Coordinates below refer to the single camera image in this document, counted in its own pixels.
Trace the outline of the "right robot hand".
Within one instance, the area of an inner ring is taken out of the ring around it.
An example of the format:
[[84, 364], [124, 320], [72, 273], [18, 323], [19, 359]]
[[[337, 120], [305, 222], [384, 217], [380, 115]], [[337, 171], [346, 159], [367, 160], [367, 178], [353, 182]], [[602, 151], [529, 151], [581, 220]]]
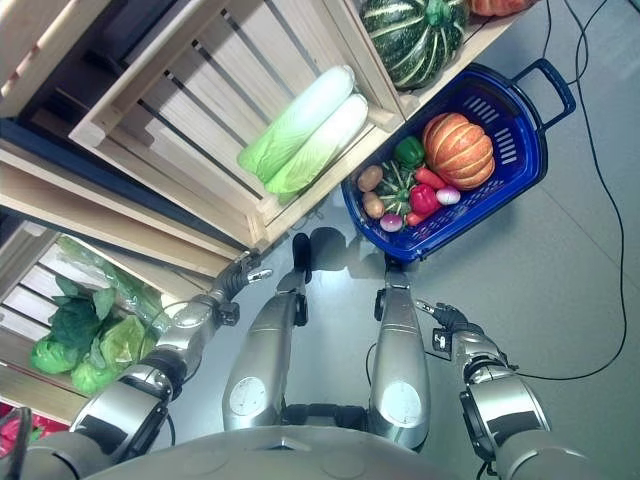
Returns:
[[429, 304], [425, 300], [418, 299], [415, 301], [415, 306], [418, 310], [427, 313], [434, 318], [439, 325], [451, 332], [468, 329], [469, 322], [466, 316], [452, 305], [442, 302]]

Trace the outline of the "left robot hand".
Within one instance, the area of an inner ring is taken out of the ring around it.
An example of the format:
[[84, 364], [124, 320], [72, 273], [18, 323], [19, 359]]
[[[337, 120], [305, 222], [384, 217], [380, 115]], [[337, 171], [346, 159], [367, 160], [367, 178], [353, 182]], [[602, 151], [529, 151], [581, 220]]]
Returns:
[[210, 295], [220, 303], [231, 302], [247, 285], [272, 274], [272, 269], [261, 267], [258, 250], [244, 251], [216, 277]]

